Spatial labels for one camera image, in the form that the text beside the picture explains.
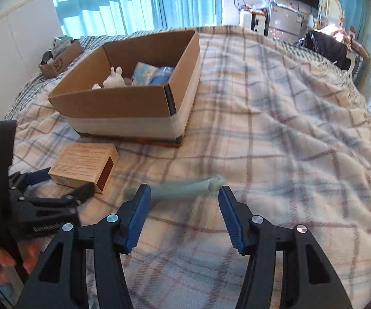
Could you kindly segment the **tan medicine box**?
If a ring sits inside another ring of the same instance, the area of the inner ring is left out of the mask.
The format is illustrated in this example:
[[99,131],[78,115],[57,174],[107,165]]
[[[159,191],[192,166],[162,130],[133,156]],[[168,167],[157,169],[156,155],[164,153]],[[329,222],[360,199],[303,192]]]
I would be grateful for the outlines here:
[[62,149],[48,175],[70,188],[93,183],[95,192],[103,194],[118,160],[114,144],[71,143]]

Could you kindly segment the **clear jar blue label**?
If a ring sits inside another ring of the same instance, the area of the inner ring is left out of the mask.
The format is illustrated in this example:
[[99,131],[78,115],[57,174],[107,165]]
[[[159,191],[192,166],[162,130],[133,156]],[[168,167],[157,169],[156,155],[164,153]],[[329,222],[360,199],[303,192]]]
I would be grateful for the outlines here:
[[174,72],[174,67],[163,66],[158,68],[150,78],[149,85],[159,85],[168,83]]

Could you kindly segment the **small cardboard box SF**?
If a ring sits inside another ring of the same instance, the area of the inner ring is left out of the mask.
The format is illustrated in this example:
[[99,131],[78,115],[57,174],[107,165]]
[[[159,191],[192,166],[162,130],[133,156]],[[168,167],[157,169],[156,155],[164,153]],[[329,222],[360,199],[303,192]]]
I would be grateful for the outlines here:
[[39,69],[46,79],[56,78],[82,53],[83,48],[80,40],[73,39],[71,40],[70,45],[56,57],[53,57],[53,53],[50,51],[45,52],[44,56],[48,57],[48,54],[50,54],[50,57],[41,60]]

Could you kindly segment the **plaid beige blanket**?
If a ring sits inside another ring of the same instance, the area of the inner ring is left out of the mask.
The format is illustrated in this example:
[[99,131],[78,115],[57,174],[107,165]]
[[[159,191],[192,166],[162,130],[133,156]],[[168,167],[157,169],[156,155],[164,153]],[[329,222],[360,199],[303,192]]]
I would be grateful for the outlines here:
[[[118,142],[111,190],[223,176],[274,225],[306,225],[354,308],[371,300],[371,113],[350,76],[303,49],[238,26],[198,30],[201,77],[179,148]],[[247,258],[231,245],[216,195],[156,202],[122,258],[135,308],[233,308]]]

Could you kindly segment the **large open cardboard box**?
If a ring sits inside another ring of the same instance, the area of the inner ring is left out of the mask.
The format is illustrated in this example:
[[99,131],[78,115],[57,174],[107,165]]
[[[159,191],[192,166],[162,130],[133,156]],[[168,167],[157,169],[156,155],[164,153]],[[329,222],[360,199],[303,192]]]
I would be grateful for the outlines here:
[[[139,63],[174,71],[156,85],[103,87],[111,68],[130,77]],[[103,43],[58,82],[48,100],[81,136],[179,146],[200,75],[196,30],[150,33]]]

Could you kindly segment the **blue tissue pack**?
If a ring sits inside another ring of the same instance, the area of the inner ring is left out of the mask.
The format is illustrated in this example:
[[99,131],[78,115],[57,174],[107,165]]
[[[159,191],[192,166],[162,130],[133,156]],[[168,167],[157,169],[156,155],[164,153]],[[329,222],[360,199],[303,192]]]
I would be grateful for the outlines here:
[[132,84],[134,86],[149,85],[155,71],[158,67],[138,62],[132,76]]

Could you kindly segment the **blue window curtain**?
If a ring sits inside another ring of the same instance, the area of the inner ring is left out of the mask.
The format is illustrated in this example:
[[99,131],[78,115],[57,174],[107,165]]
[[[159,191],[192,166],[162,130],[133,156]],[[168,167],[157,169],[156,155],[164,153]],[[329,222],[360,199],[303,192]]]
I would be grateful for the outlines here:
[[53,0],[53,5],[64,34],[75,38],[222,21],[222,0]]

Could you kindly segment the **chair with dark clothes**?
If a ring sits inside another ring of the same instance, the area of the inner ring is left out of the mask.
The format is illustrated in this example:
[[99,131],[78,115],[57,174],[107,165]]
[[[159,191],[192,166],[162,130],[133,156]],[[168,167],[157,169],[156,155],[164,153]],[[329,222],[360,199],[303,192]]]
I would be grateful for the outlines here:
[[347,57],[348,52],[355,51],[364,59],[370,59],[367,49],[343,29],[328,30],[326,27],[310,30],[295,42],[295,46],[305,47],[322,55],[342,71],[349,70],[351,66],[351,59]]

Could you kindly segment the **silver mini fridge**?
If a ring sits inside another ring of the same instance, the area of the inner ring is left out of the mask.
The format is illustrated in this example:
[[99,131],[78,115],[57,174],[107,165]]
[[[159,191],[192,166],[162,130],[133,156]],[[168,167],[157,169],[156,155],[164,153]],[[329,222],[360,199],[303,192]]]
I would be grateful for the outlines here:
[[269,5],[267,37],[273,40],[296,42],[300,37],[303,15],[284,5]]

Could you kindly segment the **white oval mirror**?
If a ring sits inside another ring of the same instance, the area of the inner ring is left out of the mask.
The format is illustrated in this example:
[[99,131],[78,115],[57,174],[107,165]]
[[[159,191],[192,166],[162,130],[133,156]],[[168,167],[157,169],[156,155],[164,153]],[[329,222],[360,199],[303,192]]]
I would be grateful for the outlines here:
[[339,0],[321,0],[318,13],[318,21],[325,27],[330,24],[342,26],[344,23],[344,11]]

